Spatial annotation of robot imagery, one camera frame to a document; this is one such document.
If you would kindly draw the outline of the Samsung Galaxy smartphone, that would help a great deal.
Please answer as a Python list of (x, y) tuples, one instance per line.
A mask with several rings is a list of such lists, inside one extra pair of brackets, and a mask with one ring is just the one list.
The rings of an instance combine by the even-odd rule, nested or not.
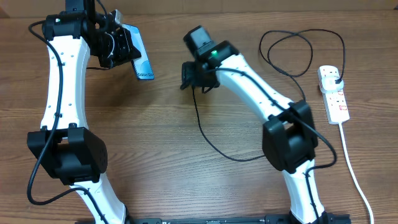
[(123, 24), (123, 27), (126, 28), (131, 33), (131, 40), (133, 46), (141, 54), (140, 57), (131, 60), (132, 67), (134, 69), (137, 79), (153, 80), (155, 76), (152, 71), (152, 67), (150, 65), (149, 58), (147, 56), (147, 52), (139, 29), (136, 26), (132, 26), (129, 24)]

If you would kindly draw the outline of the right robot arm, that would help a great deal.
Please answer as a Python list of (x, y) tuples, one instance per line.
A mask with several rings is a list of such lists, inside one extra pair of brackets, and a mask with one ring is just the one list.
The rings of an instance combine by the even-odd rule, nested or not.
[(262, 150), (284, 176), (290, 196), (289, 223), (327, 223), (314, 171), (318, 139), (312, 112), (304, 101), (293, 102), (268, 85), (227, 40), (217, 44), (198, 26), (183, 38), (194, 61), (182, 65), (182, 85), (203, 93), (225, 86), (237, 94), (260, 119)]

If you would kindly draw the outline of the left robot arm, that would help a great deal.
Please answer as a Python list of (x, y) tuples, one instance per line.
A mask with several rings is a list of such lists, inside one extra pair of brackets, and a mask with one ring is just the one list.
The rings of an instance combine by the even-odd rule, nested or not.
[(139, 80), (152, 80), (154, 73), (139, 29), (125, 24), (118, 10), (97, 12), (97, 5), (67, 1), (64, 11), (39, 22), (39, 39), (49, 52), (49, 88), (40, 129), (28, 133), (27, 146), (36, 167), (80, 195), (95, 223), (133, 223), (106, 175), (106, 145), (88, 127), (85, 77), (92, 56), (100, 70), (131, 63)]

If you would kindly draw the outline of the white charger plug adapter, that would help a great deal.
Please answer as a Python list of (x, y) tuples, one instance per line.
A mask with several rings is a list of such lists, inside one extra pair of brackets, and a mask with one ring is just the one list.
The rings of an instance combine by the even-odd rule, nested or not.
[(344, 81), (335, 77), (323, 77), (320, 80), (320, 90), (324, 94), (340, 91), (343, 87)]

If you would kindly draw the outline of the white power strip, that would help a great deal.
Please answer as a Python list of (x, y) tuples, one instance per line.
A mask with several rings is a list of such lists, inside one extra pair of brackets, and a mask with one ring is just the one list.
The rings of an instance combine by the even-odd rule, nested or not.
[[(317, 73), (319, 86), (320, 80), (323, 77), (340, 78), (338, 69), (331, 65), (323, 65), (319, 67)], [(342, 124), (349, 120), (349, 111), (343, 90), (327, 94), (322, 93), (322, 96), (325, 104), (326, 116), (330, 124)]]

